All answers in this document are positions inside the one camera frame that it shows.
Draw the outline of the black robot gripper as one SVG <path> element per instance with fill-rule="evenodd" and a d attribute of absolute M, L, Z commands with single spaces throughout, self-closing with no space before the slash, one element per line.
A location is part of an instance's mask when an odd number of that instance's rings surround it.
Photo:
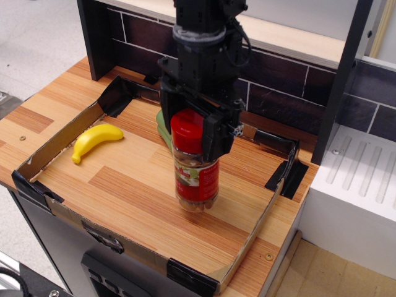
<path fill-rule="evenodd" d="M 234 84 L 245 65 L 240 26 L 219 26 L 200 32 L 175 26 L 173 39 L 177 58 L 161 58 L 160 103 L 166 130 L 171 119 L 191 108 L 204 118 L 202 149 L 204 161 L 230 153 L 234 136 L 243 133 L 240 114 L 245 105 Z"/>

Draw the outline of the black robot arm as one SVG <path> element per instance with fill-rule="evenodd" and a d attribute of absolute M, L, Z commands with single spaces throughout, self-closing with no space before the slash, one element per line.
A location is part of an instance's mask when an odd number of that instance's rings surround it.
<path fill-rule="evenodd" d="M 245 1 L 175 1 L 174 6 L 178 55 L 158 61 L 165 125 L 170 129 L 172 117 L 187 107 L 202 115 L 203 158 L 214 161 L 229 153 L 243 133 L 245 104 L 235 83 L 249 62 L 243 43 L 250 40 L 236 16 L 248 6 Z"/>

